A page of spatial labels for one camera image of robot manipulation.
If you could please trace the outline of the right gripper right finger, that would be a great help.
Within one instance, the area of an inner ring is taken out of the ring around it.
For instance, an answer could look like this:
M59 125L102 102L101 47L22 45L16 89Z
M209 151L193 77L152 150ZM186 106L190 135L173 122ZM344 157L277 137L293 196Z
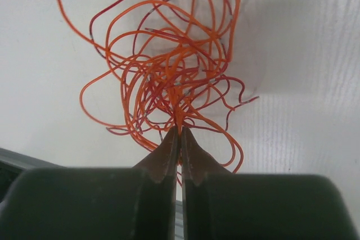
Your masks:
M232 174L183 128L185 239L358 239L333 182L313 174Z

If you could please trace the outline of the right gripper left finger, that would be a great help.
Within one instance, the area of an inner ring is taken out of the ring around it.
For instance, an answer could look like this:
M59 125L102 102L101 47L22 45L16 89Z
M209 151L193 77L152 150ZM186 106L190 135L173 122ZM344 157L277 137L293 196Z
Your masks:
M2 239L173 239L178 130L132 168L23 172L1 206Z

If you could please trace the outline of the ball of wires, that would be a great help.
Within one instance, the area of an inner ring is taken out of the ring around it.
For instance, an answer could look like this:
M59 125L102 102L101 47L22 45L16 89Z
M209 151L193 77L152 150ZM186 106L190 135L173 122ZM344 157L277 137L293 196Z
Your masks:
M136 30L115 38L107 35L104 45L93 33L83 39L94 46L108 65L107 75L120 83L123 124L104 123L116 135L129 135L153 152L156 144L144 134L171 128L204 129L226 136L231 158L223 167L238 171L244 161L240 144L203 109L221 102L227 105L225 82L241 84L226 70L233 57L233 40L241 0L144 0L118 14L116 21L140 7L150 5L149 14L165 23L161 29L139 24Z

